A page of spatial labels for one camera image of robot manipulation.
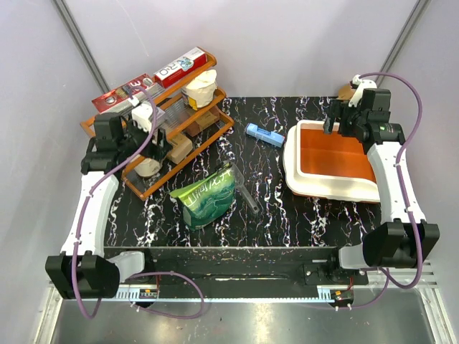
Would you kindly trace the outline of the green litter bag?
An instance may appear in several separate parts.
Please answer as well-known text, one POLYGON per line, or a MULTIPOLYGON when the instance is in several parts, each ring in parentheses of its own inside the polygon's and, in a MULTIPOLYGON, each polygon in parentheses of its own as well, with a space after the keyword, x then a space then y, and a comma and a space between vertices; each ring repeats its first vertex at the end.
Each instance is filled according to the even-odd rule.
POLYGON ((222 216, 235 197, 235 175, 232 163, 225 161, 207 178, 170 193, 181 204, 184 223, 201 229, 222 216))

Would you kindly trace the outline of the clear plastic scoop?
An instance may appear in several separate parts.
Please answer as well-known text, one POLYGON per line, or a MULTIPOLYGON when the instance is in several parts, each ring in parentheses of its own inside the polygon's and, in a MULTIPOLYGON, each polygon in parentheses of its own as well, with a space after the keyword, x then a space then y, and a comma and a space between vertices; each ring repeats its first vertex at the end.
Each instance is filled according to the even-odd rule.
POLYGON ((242 172, 239 168, 234 164, 231 163, 232 173, 235 179, 235 188, 239 191, 242 198, 244 199, 245 203, 248 205, 249 209, 253 214, 257 214, 259 212, 259 208, 257 203, 255 202, 254 198, 247 190, 245 186, 245 177, 243 176, 242 172))

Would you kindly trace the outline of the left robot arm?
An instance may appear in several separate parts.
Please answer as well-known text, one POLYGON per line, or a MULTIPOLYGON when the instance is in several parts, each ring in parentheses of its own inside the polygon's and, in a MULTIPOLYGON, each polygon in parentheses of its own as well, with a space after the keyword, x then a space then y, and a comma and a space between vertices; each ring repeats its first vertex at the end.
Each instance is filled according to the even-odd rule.
POLYGON ((140 251, 105 258, 103 238, 124 167, 138 156, 166 155, 166 133, 158 126, 163 114, 156 109, 129 119, 117 113, 95 116, 95 134, 81 161, 82 188, 70 233, 60 253, 45 262, 46 273, 66 300, 112 298, 131 276, 140 283, 154 278, 154 264, 140 251))

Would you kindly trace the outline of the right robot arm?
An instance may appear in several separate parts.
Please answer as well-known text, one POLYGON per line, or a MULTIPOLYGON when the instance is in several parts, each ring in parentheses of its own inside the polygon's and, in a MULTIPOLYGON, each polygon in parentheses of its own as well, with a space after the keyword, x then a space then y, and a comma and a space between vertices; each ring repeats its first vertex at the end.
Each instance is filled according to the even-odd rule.
POLYGON ((417 203, 407 171, 406 143, 401 125, 391 123, 391 93, 365 89, 357 106, 347 100, 332 100, 323 125, 331 133, 338 121, 339 135, 357 139, 376 178, 381 204, 381 224, 360 245, 343 247, 339 258, 329 262, 326 275, 341 284, 353 269, 420 267, 440 238, 436 224, 427 222, 417 203))

